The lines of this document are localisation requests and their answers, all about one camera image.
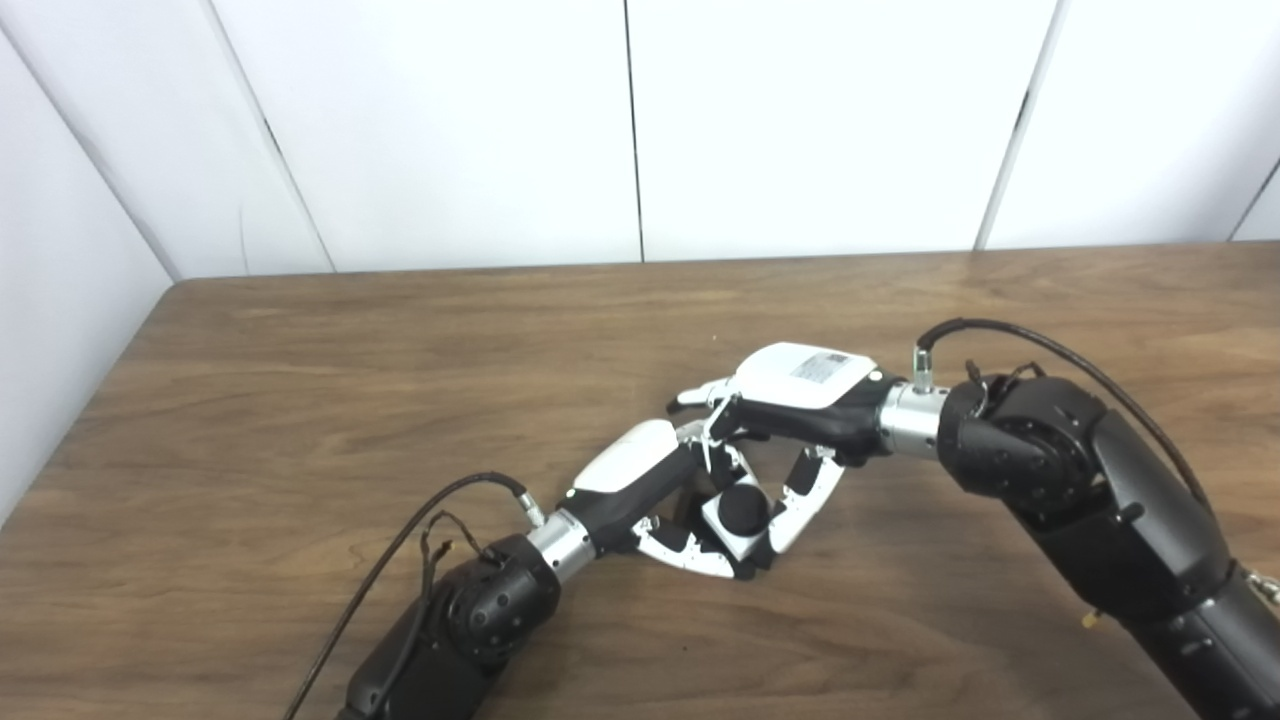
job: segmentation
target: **wall seam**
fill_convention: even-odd
[[[4,37],[4,40],[9,44],[9,46],[13,47],[14,54],[18,56],[18,61],[22,63],[23,68],[27,69],[27,74],[29,74],[31,78],[36,82],[36,86],[40,88],[40,92],[44,94],[45,100],[49,101],[50,106],[52,106],[54,109],[54,113],[58,114],[58,118],[63,122],[63,126],[67,128],[72,138],[79,146],[81,152],[83,152],[84,158],[88,159],[91,165],[93,165],[93,170],[97,172],[97,177],[102,179],[102,184],[106,186],[106,190],[111,193],[111,197],[115,199],[115,202],[116,205],[120,206],[120,210],[124,213],[124,217],[128,218],[129,222],[133,224],[133,228],[138,231],[138,236],[142,238],[142,242],[145,242],[147,245],[147,249],[151,250],[151,254],[155,256],[156,263],[159,263],[160,268],[164,269],[165,274],[169,275],[169,281],[174,283],[182,282],[183,279],[182,273],[178,272],[178,266],[174,264],[173,258],[169,256],[169,252],[165,250],[164,243],[160,242],[160,238],[156,237],[155,232],[142,220],[142,218],[140,218],[137,213],[134,213],[133,209],[129,208],[129,204],[124,200],[123,191],[115,182],[115,177],[111,173],[110,167],[106,163],[106,159],[102,158],[102,154],[99,152],[93,142],[90,141],[90,138],[86,137],[84,133],[82,133],[78,129],[77,124],[72,120],[67,109],[63,108],[63,105],[58,101],[58,99],[54,97],[54,94],[49,91],[47,83],[45,83],[44,78],[40,77],[40,73],[36,72],[36,67],[35,64],[32,64],[31,58],[27,55],[27,51],[23,50],[22,45],[17,41],[17,38],[14,38],[13,31],[9,28],[9,23],[3,17],[0,17],[0,37]]]
[[[1044,85],[1044,76],[1048,73],[1050,63],[1053,60],[1053,50],[1057,47],[1059,37],[1062,35],[1062,26],[1066,23],[1066,13],[1071,0],[1057,0],[1053,5],[1053,14],[1050,15],[1048,28],[1044,31],[1044,41],[1041,44],[1039,55],[1032,68],[1030,81],[1027,83],[1027,92],[1023,95],[1023,104],[1018,108],[1018,118],[1014,120],[1014,131],[1009,136],[1009,145],[1005,147],[1005,156],[1000,161],[1000,170],[996,172],[996,182],[991,188],[991,197],[987,200],[987,209],[982,214],[978,224],[978,234],[973,241],[973,251],[980,252],[987,249],[987,240],[991,229],[996,224],[996,215],[1000,214],[1000,205],[1005,200],[1005,190],[1014,174],[1014,165],[1018,163],[1018,152],[1023,147],[1023,138],[1030,126],[1030,118],[1039,100],[1041,87]]]

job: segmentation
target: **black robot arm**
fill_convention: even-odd
[[[1280,620],[1123,415],[1062,378],[995,375],[952,388],[937,429],[960,487],[1004,501],[1202,719],[1280,719]]]

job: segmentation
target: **robotic hand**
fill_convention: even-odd
[[[970,363],[968,382],[933,387],[932,343],[963,327],[1014,328],[1093,374],[1158,433],[1190,492],[1123,415],[1037,365],[982,375]],[[936,461],[963,491],[1004,502],[1093,616],[1119,620],[1202,719],[1280,719],[1280,621],[1253,592],[1277,602],[1280,591],[1231,557],[1164,433],[1106,375],[1043,336],[988,320],[940,328],[922,337],[911,382],[868,357],[778,343],[732,377],[681,392],[669,413],[712,409],[700,450],[719,493],[701,506],[701,541],[724,550],[735,577],[750,577],[791,546],[844,468],[890,454]],[[772,510],[730,446],[762,436],[810,443]]]

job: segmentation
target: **white wall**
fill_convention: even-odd
[[[0,523],[169,278],[0,36]]]
[[[1225,241],[1280,158],[1280,3],[1065,17],[987,247]]]
[[[634,0],[645,256],[965,250],[1052,0]]]
[[[1240,228],[1231,240],[1280,240],[1280,173],[1271,176],[1271,182],[1258,196],[1258,201],[1245,215]]]
[[[205,0],[0,0],[0,23],[177,275],[330,270]]]
[[[621,1],[216,6],[339,270],[640,258]]]

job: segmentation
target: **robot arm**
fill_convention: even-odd
[[[672,409],[714,409],[709,447],[748,430],[813,443],[841,466],[888,454],[938,461],[965,492],[1004,502],[1201,717],[1280,719],[1280,621],[1208,509],[1124,416],[1064,378],[974,373],[936,388],[923,360],[910,383],[865,357],[781,343],[731,378],[682,392]],[[788,503],[783,492],[771,533],[794,510],[803,528],[826,498]]]
[[[489,544],[411,603],[352,676],[337,720],[471,717],[556,614],[561,587],[596,557],[635,548],[649,534],[645,515],[696,469],[691,442],[669,421],[632,428],[579,474],[543,525]],[[422,602],[421,632],[410,638]]]

